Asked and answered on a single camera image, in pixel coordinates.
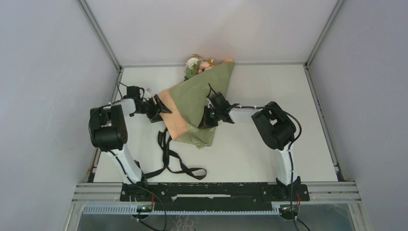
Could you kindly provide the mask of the orange wrapping paper sheet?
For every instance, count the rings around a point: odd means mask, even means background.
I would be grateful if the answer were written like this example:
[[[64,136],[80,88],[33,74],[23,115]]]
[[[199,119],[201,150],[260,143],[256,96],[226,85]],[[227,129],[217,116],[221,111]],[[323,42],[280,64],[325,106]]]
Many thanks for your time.
[[[213,143],[216,128],[198,129],[204,107],[208,106],[207,95],[212,91],[227,94],[230,78],[235,66],[231,58],[212,69],[180,82],[161,91],[158,96],[172,111],[161,117],[173,140],[195,145],[198,149],[209,147]]]

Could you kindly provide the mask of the pink fake flower stem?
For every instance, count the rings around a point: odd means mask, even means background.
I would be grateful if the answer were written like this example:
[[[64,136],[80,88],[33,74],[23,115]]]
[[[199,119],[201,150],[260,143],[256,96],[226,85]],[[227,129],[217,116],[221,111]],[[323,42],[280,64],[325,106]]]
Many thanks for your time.
[[[206,70],[212,69],[215,66],[214,59],[200,62],[197,70],[197,74],[202,73]]]

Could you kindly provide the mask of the white fake flower stem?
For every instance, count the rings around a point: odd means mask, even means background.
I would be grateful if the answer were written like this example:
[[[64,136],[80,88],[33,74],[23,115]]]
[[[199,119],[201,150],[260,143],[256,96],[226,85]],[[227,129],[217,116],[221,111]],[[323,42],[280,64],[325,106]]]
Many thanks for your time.
[[[185,81],[197,75],[202,61],[203,60],[201,56],[199,56],[198,54],[193,54],[192,57],[186,62],[186,66],[184,70],[184,73],[185,73],[184,80]]]

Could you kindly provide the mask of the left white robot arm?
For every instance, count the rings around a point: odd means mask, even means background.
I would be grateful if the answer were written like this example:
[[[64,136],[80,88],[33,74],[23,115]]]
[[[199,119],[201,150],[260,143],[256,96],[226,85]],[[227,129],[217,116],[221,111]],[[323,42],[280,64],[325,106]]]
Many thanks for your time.
[[[109,153],[122,174],[125,192],[138,200],[150,196],[150,187],[141,168],[128,148],[126,117],[145,114],[150,120],[172,111],[156,94],[148,99],[141,96],[126,97],[114,103],[90,109],[89,134],[94,147]]]

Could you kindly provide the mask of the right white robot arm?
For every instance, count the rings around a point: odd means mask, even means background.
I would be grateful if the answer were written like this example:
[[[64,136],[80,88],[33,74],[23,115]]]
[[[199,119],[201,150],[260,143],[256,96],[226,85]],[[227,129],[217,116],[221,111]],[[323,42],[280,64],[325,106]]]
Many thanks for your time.
[[[263,107],[242,106],[238,103],[216,105],[209,103],[199,129],[216,127],[224,123],[253,123],[264,144],[277,152],[278,170],[276,183],[278,194],[283,200],[291,200],[297,194],[301,180],[293,162],[293,143],[301,135],[299,121],[283,111],[276,102]]]

